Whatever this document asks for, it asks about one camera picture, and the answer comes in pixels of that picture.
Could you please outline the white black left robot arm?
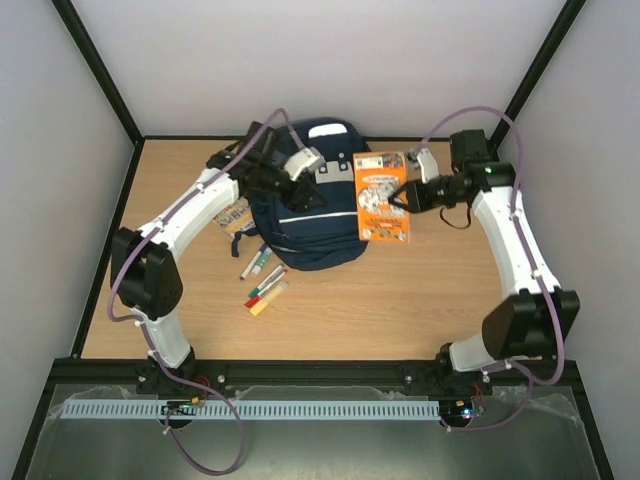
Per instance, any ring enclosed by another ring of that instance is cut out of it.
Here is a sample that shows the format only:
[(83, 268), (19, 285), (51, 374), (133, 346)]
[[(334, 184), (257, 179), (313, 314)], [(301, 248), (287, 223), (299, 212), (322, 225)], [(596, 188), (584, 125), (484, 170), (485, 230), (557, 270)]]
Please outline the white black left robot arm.
[(129, 308), (157, 363), (179, 368), (192, 354), (178, 317), (183, 282), (178, 261), (216, 215), (250, 191), (274, 195), (304, 213), (326, 201), (309, 176), (326, 161), (294, 135), (295, 151), (275, 164), (278, 134), (255, 122), (246, 137), (213, 154), (195, 182), (167, 209), (136, 230), (120, 228), (111, 247), (108, 317), (120, 321), (115, 302)]

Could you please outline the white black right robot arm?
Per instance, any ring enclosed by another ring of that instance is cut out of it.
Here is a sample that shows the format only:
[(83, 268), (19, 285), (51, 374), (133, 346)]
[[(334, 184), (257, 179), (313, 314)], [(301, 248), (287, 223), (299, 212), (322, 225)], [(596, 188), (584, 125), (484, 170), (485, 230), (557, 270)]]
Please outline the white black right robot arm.
[(455, 392), (470, 381), (471, 371), (509, 369), (534, 357), (554, 357), (562, 367), (580, 300), (561, 287), (537, 246), (514, 167), (492, 155), (480, 130), (453, 134), (450, 147), (448, 175), (440, 173), (427, 147), (410, 150), (407, 161), (419, 176), (398, 187), (389, 201), (411, 214), (466, 204), (468, 218), (479, 222), (489, 241), (502, 301), (476, 335), (444, 346), (447, 360), (436, 367), (438, 384)]

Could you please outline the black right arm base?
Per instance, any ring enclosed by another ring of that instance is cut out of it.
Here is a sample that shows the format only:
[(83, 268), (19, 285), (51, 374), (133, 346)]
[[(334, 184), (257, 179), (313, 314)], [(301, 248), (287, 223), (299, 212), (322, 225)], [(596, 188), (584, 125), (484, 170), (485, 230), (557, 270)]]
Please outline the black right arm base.
[(404, 393), (438, 402), (441, 420), (451, 428), (469, 428), (488, 408), (489, 388), (477, 372), (458, 372), (450, 357), (451, 343), (443, 345), (432, 360), (401, 363)]

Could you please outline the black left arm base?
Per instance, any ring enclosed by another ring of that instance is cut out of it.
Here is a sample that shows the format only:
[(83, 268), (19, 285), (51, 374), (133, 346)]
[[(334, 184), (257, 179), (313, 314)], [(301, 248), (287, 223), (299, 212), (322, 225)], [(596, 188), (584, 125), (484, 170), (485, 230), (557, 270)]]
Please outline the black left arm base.
[(196, 359), (193, 348), (178, 367), (167, 367), (167, 371), (168, 373), (152, 356), (135, 365), (138, 376), (136, 392), (156, 395), (167, 401), (168, 407), (163, 408), (162, 417), (169, 408), (177, 409), (178, 413), (186, 413), (189, 409), (205, 407), (209, 400), (217, 399), (213, 391), (227, 397), (225, 374), (211, 376), (207, 366)]

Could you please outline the navy blue student backpack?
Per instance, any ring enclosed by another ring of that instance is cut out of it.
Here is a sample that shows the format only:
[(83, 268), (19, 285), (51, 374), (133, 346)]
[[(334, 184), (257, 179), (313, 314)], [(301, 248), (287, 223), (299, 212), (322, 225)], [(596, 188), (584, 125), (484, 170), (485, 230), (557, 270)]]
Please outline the navy blue student backpack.
[(288, 267), (318, 271), (356, 260), (367, 243), (359, 239), (353, 155), (370, 150), (348, 121), (319, 117), (293, 124), (304, 145), (325, 163), (304, 172), (288, 193), (250, 190), (248, 202), (260, 236)]

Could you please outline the orange comic book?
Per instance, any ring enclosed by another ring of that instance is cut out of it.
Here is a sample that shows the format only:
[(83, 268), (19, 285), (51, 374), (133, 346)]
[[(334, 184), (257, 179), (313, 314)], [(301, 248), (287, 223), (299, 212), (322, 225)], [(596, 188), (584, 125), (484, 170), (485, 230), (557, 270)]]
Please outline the orange comic book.
[(406, 244), (409, 214), (389, 202), (407, 181), (405, 156), (396, 151), (357, 153), (353, 158), (359, 238)]

